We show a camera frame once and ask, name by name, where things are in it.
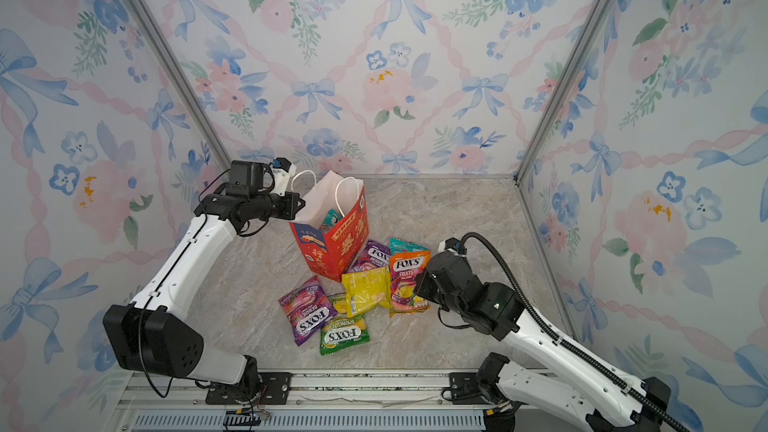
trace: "paper bag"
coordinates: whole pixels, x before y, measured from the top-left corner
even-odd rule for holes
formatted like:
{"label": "paper bag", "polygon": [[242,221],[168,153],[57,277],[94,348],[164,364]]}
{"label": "paper bag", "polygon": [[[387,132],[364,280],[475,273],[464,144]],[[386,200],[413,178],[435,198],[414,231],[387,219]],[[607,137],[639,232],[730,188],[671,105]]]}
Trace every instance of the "paper bag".
{"label": "paper bag", "polygon": [[[363,182],[358,178],[342,180],[340,175],[328,172],[304,195],[306,205],[290,223],[310,270],[336,282],[341,282],[341,274],[368,239],[368,211]],[[332,208],[344,216],[331,230],[322,233],[320,225]]]}

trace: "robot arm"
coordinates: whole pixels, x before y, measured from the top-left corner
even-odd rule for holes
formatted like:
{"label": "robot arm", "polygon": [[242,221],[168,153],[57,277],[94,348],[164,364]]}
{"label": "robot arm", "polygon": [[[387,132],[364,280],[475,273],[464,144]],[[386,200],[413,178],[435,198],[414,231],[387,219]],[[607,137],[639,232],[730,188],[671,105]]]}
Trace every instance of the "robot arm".
{"label": "robot arm", "polygon": [[[480,283],[466,259],[464,242],[482,242],[504,269],[513,288]],[[528,370],[499,354],[490,354],[477,375],[478,388],[490,404],[525,402],[586,431],[657,432],[662,420],[680,432],[687,429],[666,414],[670,389],[656,378],[641,380],[571,341],[524,296],[498,251],[470,232],[461,241],[440,245],[414,294],[454,310],[482,334],[523,350],[562,379]]]}
{"label": "robot arm", "polygon": [[[272,177],[266,187],[265,174]],[[184,320],[216,258],[236,235],[246,236],[250,221],[293,220],[302,209],[299,194],[286,192],[295,174],[296,166],[285,158],[269,165],[232,162],[230,180],[203,198],[187,234],[147,287],[128,305],[112,305],[104,315],[104,329],[123,369],[209,380],[212,388],[243,402],[257,396],[256,360],[206,345]]]}

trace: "floral wallpaper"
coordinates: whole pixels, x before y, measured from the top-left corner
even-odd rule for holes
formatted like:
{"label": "floral wallpaper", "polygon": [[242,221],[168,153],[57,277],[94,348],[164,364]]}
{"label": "floral wallpaper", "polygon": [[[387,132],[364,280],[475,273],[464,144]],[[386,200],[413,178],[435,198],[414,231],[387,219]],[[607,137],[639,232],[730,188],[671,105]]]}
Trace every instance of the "floral wallpaper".
{"label": "floral wallpaper", "polygon": [[146,2],[232,157],[450,175],[517,169],[594,5]]}
{"label": "floral wallpaper", "polygon": [[219,168],[120,0],[3,0],[0,429],[101,430],[129,372],[101,319]]}
{"label": "floral wallpaper", "polygon": [[523,178],[538,236],[583,343],[691,430],[768,430],[768,0],[610,7]]}

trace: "white bag handle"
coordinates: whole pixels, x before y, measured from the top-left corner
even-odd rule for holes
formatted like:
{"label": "white bag handle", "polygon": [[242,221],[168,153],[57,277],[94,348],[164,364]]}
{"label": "white bag handle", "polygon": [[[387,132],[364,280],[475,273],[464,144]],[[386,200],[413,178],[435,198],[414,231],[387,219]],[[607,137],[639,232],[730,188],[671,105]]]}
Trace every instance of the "white bag handle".
{"label": "white bag handle", "polygon": [[352,180],[355,181],[355,187],[357,187],[357,194],[355,195],[355,197],[357,198],[360,196],[360,184],[357,183],[357,179],[355,179],[354,177],[345,177],[339,180],[339,183],[336,184],[336,191],[334,192],[333,197],[336,200],[336,206],[339,208],[339,214],[341,214],[342,217],[346,216],[346,214],[344,213],[344,211],[341,210],[341,206],[339,205],[339,186],[342,184],[342,182],[344,182],[348,178],[351,178]]}
{"label": "white bag handle", "polygon": [[317,174],[315,174],[315,172],[311,168],[308,168],[307,170],[302,170],[301,172],[293,176],[293,180],[290,181],[290,190],[292,192],[293,192],[293,181],[295,181],[300,175],[306,174],[307,172],[312,174],[312,177],[315,178],[315,186],[317,185]]}

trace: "candy bag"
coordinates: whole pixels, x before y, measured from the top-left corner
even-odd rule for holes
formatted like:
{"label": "candy bag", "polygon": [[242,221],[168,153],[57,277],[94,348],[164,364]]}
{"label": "candy bag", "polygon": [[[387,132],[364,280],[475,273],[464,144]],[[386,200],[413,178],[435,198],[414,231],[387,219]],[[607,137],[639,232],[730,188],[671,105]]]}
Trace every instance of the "candy bag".
{"label": "candy bag", "polygon": [[346,294],[331,295],[328,299],[339,314],[320,332],[320,355],[332,354],[353,345],[370,342],[362,314],[348,318],[346,313],[341,312],[346,310]]}
{"label": "candy bag", "polygon": [[389,268],[381,267],[342,274],[346,289],[346,312],[354,316],[378,304],[389,308]]}
{"label": "candy bag", "polygon": [[296,345],[302,345],[338,314],[316,275],[299,288],[283,295],[278,302],[290,321]]}
{"label": "candy bag", "polygon": [[429,251],[425,250],[395,254],[389,259],[392,274],[389,296],[392,307],[389,309],[389,317],[394,314],[424,312],[429,308],[429,302],[413,294],[416,277],[424,272],[429,257]]}
{"label": "candy bag", "polygon": [[329,230],[335,226],[338,221],[341,220],[341,214],[339,214],[335,209],[331,209],[328,211],[328,214],[326,214],[325,220],[322,221],[322,225],[320,226],[320,231],[325,234]]}
{"label": "candy bag", "polygon": [[350,272],[360,272],[380,267],[389,267],[389,247],[379,244],[375,240],[369,240],[363,249],[362,255],[352,266]]}
{"label": "candy bag", "polygon": [[419,244],[414,244],[413,242],[408,242],[405,240],[400,240],[399,238],[390,238],[389,239],[389,253],[394,254],[402,254],[404,252],[418,252],[421,250],[429,250],[427,247],[422,247]]}

